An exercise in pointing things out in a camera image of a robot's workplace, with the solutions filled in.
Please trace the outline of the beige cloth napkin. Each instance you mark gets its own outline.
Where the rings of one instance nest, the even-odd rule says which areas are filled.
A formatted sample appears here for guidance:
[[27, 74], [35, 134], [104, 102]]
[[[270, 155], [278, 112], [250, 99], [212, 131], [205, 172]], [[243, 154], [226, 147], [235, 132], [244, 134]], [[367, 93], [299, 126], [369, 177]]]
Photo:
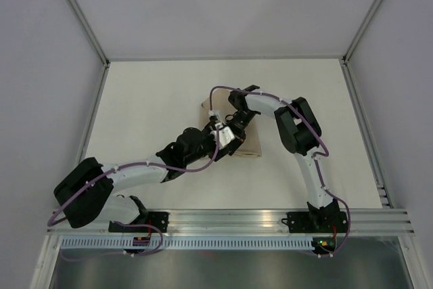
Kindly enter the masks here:
[[[229, 103], [230, 90], [217, 89], [212, 93], [212, 108], [219, 112], [221, 118], [229, 118], [236, 109]], [[202, 129], [209, 122], [210, 100], [207, 97], [199, 109], [199, 125]], [[246, 140], [234, 153], [234, 156], [242, 158], [258, 158], [262, 156], [260, 139], [255, 120], [252, 120], [246, 127]]]

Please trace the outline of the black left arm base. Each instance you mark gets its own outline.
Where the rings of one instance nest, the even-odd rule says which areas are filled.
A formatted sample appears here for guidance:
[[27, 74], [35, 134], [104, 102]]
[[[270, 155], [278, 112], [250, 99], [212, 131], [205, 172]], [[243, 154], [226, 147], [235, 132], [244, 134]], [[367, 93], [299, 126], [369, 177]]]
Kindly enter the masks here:
[[146, 217], [138, 216], [131, 224], [121, 225], [111, 221], [108, 226], [110, 233], [147, 233], [158, 229], [162, 233], [167, 232], [169, 213], [166, 211], [150, 211]]

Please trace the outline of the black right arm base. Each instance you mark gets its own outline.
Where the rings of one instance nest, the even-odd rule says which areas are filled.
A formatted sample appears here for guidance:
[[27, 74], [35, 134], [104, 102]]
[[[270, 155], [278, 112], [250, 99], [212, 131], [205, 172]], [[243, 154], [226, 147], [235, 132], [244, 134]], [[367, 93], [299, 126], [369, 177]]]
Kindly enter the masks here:
[[281, 223], [291, 234], [334, 234], [346, 233], [349, 222], [345, 212], [320, 215], [312, 212], [288, 212]]

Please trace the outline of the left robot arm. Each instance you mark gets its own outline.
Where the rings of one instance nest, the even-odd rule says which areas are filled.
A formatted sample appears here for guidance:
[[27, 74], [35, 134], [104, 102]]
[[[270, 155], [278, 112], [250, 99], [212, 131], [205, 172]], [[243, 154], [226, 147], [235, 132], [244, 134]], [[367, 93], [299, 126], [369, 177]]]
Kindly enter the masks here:
[[67, 221], [72, 228], [81, 228], [106, 220], [140, 232], [147, 226], [147, 211], [137, 197], [122, 196], [121, 191], [204, 171], [233, 155], [245, 139], [243, 128], [209, 122], [203, 129], [186, 128], [174, 142], [142, 161], [103, 164], [94, 157], [86, 158], [55, 187], [53, 194], [60, 207], [47, 224], [52, 227]]

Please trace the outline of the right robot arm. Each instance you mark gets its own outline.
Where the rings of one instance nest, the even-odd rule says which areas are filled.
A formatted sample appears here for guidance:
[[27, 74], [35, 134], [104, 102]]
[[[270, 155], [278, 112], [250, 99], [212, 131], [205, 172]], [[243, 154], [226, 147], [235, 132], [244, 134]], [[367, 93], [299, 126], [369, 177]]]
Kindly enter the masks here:
[[275, 119], [284, 148], [292, 153], [300, 167], [307, 190], [309, 224], [316, 231], [325, 231], [334, 222], [333, 215], [340, 211], [338, 200], [327, 188], [321, 172], [320, 158], [329, 155], [321, 140], [321, 128], [306, 99], [299, 97], [287, 102], [256, 85], [247, 89], [233, 89], [229, 103], [237, 110], [232, 118], [232, 129], [242, 130], [257, 114]]

